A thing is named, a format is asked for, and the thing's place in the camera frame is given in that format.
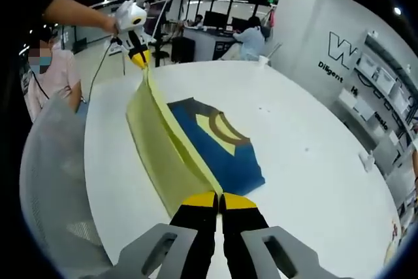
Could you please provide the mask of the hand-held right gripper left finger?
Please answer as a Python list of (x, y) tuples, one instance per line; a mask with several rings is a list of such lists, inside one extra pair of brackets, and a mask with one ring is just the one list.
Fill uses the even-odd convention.
[(120, 253), (113, 278), (206, 278), (214, 254), (215, 192), (195, 194), (169, 224), (158, 223)]

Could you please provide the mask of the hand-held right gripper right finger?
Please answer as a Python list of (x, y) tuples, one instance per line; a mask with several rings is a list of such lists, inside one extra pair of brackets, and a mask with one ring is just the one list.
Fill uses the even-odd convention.
[(246, 197), (224, 193), (219, 212), (232, 278), (337, 278), (320, 265), (316, 251), (285, 229), (269, 226)]

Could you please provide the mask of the person's left hand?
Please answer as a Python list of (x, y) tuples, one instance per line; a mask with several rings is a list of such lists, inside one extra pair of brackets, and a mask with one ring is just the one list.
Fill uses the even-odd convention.
[(115, 17), (105, 16), (102, 29), (109, 34), (117, 35), (119, 31)]

